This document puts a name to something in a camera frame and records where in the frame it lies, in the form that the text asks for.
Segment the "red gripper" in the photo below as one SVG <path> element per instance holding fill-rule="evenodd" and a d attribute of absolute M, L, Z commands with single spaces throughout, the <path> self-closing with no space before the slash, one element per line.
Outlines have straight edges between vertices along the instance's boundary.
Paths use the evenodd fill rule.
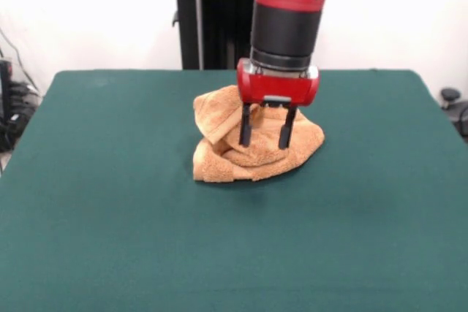
<path fill-rule="evenodd" d="M 291 105 L 279 138 L 279 149 L 289 148 L 296 106 L 309 106 L 317 94 L 319 84 L 320 71 L 316 66 L 309 66 L 303 72 L 281 72 L 262 69 L 250 59 L 242 58 L 237 65 L 237 86 L 243 102 L 239 144 L 250 145 L 251 104 L 273 102 Z"/>

